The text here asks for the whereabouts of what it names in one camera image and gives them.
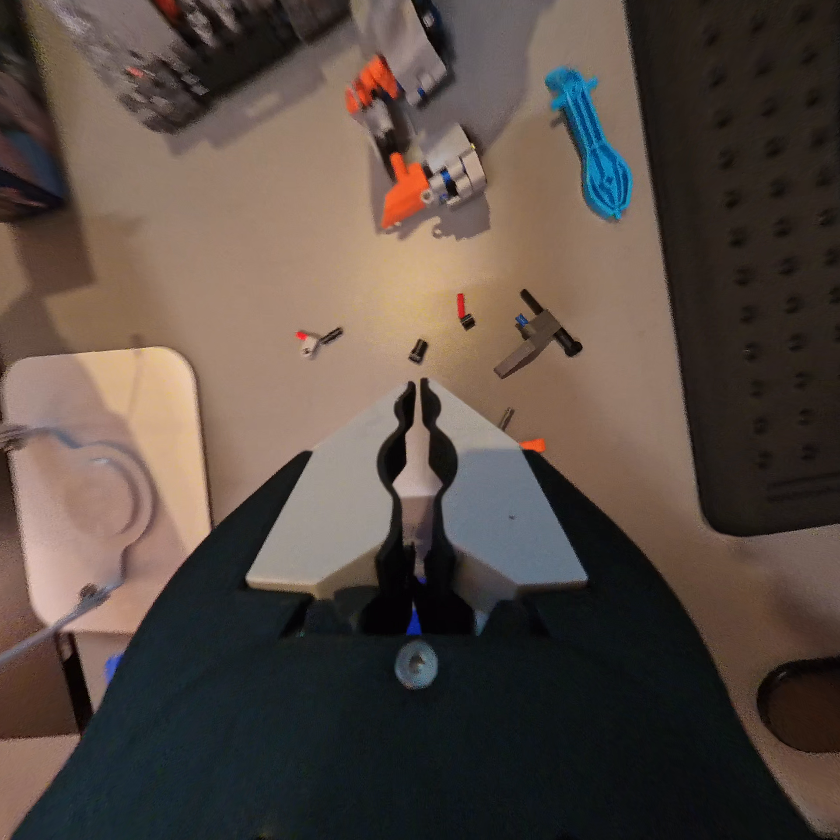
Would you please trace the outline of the grey orange toy robot head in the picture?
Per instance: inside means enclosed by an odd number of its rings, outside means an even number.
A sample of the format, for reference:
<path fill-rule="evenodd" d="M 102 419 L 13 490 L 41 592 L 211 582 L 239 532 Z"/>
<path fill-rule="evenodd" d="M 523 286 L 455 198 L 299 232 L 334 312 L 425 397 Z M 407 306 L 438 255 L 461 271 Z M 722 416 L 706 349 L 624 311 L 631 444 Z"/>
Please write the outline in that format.
<path fill-rule="evenodd" d="M 474 141 L 458 122 L 417 132 L 408 111 L 425 109 L 453 81 L 448 33 L 435 2 L 350 2 L 372 57 L 344 91 L 392 180 L 380 226 L 400 227 L 431 207 L 457 207 L 487 188 Z"/>

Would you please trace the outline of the blue toy kit box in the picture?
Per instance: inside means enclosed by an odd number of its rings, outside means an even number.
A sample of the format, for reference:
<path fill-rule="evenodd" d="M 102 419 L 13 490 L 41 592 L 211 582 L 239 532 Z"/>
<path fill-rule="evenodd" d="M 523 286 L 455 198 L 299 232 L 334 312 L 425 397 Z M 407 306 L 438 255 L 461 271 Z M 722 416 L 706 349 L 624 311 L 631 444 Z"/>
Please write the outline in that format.
<path fill-rule="evenodd" d="M 1 2 L 1 222 L 61 209 L 67 183 L 22 4 Z"/>

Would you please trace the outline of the blue plastic bin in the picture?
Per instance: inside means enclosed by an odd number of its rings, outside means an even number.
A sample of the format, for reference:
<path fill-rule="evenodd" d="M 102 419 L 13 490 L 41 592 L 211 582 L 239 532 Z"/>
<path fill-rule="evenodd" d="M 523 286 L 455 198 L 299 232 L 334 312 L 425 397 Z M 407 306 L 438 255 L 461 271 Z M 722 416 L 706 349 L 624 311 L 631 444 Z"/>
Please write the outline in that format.
<path fill-rule="evenodd" d="M 371 601 L 378 595 L 377 587 L 373 584 L 356 585 L 344 587 L 335 592 L 332 599 L 323 599 L 328 606 L 312 606 L 307 610 L 306 617 L 301 625 L 300 634 L 312 623 L 323 623 L 327 618 L 338 622 L 339 629 L 349 629 L 352 634 L 366 633 L 363 627 L 363 613 Z M 416 636 L 422 632 L 422 626 L 417 614 L 416 605 L 412 602 L 412 611 L 409 621 L 402 630 L 403 635 Z M 103 677 L 106 687 L 110 686 L 112 679 L 121 664 L 124 652 L 111 655 L 103 666 Z"/>

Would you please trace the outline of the white stand base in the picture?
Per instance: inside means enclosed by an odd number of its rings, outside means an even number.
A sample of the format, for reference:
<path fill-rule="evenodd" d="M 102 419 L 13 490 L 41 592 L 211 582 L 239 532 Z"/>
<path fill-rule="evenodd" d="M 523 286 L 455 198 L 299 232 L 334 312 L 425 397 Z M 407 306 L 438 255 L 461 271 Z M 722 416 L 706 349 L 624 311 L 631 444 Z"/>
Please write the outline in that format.
<path fill-rule="evenodd" d="M 193 368 L 163 347 L 54 354 L 2 378 L 28 597 L 45 629 L 133 634 L 211 529 Z"/>

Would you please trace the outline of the grey bent toy beam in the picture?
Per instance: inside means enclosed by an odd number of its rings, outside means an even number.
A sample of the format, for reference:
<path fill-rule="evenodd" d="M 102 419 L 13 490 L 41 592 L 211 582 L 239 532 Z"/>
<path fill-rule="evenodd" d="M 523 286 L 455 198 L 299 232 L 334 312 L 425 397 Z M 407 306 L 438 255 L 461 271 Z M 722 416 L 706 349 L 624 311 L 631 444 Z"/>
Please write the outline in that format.
<path fill-rule="evenodd" d="M 521 344 L 494 368 L 497 377 L 502 380 L 530 364 L 553 341 L 539 336 L 537 330 L 529 325 L 524 329 L 519 329 L 517 324 L 516 327 L 522 337 Z"/>

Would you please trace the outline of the white red black connector piece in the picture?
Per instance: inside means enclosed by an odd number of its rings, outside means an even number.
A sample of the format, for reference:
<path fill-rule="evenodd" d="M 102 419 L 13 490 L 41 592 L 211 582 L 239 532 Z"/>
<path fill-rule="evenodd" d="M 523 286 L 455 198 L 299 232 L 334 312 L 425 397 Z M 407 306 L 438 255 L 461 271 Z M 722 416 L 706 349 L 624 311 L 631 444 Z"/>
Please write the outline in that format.
<path fill-rule="evenodd" d="M 306 359 L 313 358 L 322 347 L 335 342 L 342 336 L 342 327 L 335 328 L 324 334 L 316 334 L 314 332 L 303 330 L 296 332 L 296 338 L 300 342 L 301 357 Z"/>

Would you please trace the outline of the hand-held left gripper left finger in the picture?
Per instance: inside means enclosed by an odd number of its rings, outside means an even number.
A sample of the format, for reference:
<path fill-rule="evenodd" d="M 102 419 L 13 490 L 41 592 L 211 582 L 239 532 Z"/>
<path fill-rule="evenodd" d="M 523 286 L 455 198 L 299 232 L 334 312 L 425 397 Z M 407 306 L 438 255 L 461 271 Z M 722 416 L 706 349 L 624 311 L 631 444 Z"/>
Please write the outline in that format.
<path fill-rule="evenodd" d="M 413 612 L 413 555 L 394 488 L 406 467 L 417 387 L 399 385 L 311 451 L 245 580 L 251 589 L 315 600 L 373 589 L 360 628 L 404 634 Z"/>

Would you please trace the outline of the black studded mat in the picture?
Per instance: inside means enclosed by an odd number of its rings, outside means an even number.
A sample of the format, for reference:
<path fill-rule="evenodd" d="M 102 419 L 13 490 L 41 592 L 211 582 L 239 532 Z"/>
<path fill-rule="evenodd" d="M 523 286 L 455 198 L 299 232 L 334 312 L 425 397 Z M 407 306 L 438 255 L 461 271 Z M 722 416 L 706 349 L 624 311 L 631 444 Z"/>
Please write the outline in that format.
<path fill-rule="evenodd" d="M 700 508 L 838 523 L 838 2 L 625 2 Z"/>

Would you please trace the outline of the tracked toy robot body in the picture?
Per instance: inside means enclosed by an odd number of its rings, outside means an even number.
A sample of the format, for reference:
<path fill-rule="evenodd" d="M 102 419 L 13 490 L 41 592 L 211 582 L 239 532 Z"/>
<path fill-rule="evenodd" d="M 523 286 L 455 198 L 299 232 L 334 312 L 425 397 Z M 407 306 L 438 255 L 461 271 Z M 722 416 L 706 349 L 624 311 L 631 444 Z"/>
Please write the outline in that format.
<path fill-rule="evenodd" d="M 347 1 L 45 4 L 114 97 L 168 134 L 350 15 Z"/>

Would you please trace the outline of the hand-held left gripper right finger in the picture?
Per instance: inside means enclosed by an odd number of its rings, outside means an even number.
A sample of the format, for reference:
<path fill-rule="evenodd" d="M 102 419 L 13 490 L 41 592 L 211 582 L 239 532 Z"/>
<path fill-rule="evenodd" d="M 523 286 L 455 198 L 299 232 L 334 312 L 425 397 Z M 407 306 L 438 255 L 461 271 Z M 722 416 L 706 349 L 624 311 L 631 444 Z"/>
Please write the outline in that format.
<path fill-rule="evenodd" d="M 474 634 L 503 602 L 579 589 L 589 578 L 507 433 L 438 382 L 419 385 L 427 462 L 439 483 L 418 585 L 423 634 Z"/>

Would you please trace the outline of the blue plastic toy tool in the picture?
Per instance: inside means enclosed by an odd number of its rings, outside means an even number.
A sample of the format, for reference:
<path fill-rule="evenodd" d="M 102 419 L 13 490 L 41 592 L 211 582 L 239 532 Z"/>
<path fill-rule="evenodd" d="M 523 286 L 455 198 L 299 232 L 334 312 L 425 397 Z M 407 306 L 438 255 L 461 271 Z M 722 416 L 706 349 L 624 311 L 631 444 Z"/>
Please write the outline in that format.
<path fill-rule="evenodd" d="M 595 108 L 592 91 L 596 78 L 586 79 L 575 68 L 559 66 L 544 83 L 551 109 L 562 115 L 581 158 L 584 199 L 599 217 L 618 221 L 627 210 L 634 186 L 624 158 L 606 138 Z"/>

